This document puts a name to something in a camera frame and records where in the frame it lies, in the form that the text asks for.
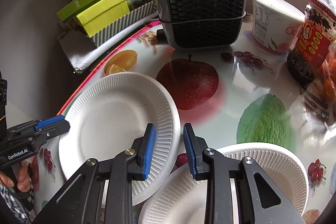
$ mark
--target green box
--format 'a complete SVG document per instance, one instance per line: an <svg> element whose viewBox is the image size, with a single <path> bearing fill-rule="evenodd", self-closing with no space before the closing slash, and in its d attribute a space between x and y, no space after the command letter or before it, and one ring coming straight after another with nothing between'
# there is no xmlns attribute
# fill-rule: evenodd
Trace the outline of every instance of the green box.
<svg viewBox="0 0 336 224"><path fill-rule="evenodd" d="M63 9L61 9L57 15L59 19L64 22L69 17L77 15L79 12L85 10L90 7L92 4L99 0L73 0L68 5L66 5Z"/></svg>
<svg viewBox="0 0 336 224"><path fill-rule="evenodd" d="M100 30L104 29L107 25L116 21L129 13L129 8L126 1L115 5L114 7L103 12L99 16L92 19L89 23L83 26L83 29L89 37L92 37Z"/></svg>
<svg viewBox="0 0 336 224"><path fill-rule="evenodd" d="M100 0L96 4L76 15L77 22L80 26L84 26L95 17L123 1L125 0Z"/></svg>

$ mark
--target green fruit print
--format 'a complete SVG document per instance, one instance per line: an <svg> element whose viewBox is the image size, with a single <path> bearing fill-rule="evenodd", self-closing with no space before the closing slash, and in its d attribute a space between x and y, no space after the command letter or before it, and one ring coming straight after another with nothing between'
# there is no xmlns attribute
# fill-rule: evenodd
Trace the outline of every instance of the green fruit print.
<svg viewBox="0 0 336 224"><path fill-rule="evenodd" d="M237 143L273 143L288 149L291 132L284 104L275 95L265 94L244 110L236 138Z"/></svg>
<svg viewBox="0 0 336 224"><path fill-rule="evenodd" d="M46 205L47 205L47 203L48 203L48 201L46 201L46 200L42 201L42 204L41 204L41 209L43 209L43 207L44 207L44 206L46 206Z"/></svg>

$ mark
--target portable heater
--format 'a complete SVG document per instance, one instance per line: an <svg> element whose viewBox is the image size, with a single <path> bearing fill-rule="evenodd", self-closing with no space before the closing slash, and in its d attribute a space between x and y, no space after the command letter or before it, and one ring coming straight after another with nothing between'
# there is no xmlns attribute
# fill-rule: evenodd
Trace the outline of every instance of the portable heater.
<svg viewBox="0 0 336 224"><path fill-rule="evenodd" d="M196 49L236 41L246 0L156 0L168 43Z"/></svg>

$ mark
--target blue gripper pad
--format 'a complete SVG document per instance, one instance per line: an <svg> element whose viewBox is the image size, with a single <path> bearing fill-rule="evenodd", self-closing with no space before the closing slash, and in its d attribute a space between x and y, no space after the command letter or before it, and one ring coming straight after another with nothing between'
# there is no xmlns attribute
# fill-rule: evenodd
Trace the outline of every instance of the blue gripper pad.
<svg viewBox="0 0 336 224"><path fill-rule="evenodd" d="M193 176L193 179L195 179L197 175L196 156L195 156L194 149L191 145L191 140L189 137L187 127L185 125L183 126L183 141L184 141L185 151L188 157L189 170L190 170L191 175Z"/></svg>
<svg viewBox="0 0 336 224"><path fill-rule="evenodd" d="M143 172L142 176L146 180L150 171L151 171L151 163L154 152L154 143L155 143L155 127L152 124L151 131L148 137L145 156L143 157Z"/></svg>
<svg viewBox="0 0 336 224"><path fill-rule="evenodd" d="M36 126L34 126L34 129L36 131L36 130L42 128L42 127L48 126L48 125L50 125L52 123L55 123L55 122L62 121L64 119L65 118L64 118L63 115L58 115L58 116L55 116L55 117L52 117L52 118L49 118L49 119L38 122L38 124Z"/></svg>

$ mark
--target black heater grille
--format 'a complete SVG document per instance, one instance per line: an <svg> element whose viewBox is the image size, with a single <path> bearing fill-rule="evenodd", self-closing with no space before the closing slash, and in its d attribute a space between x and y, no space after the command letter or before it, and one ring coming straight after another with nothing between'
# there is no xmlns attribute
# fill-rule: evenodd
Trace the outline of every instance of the black heater grille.
<svg viewBox="0 0 336 224"><path fill-rule="evenodd" d="M243 15L244 0L168 0L172 22L236 18ZM242 19L209 20L173 25L175 42L182 48L232 44Z"/></svg>

